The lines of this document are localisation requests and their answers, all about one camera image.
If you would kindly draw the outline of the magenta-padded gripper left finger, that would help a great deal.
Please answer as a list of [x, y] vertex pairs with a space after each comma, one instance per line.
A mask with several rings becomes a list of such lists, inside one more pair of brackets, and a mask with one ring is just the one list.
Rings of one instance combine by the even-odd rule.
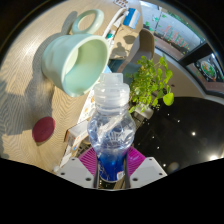
[[71, 157], [56, 175], [84, 188], [95, 188], [97, 184], [98, 161], [90, 148], [79, 157]]

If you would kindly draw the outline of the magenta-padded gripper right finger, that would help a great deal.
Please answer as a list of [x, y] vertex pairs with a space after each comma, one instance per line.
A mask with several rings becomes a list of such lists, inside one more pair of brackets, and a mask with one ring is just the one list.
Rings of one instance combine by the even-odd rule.
[[167, 176], [154, 157], [145, 157], [133, 147], [128, 150], [126, 169], [130, 188], [140, 188]]

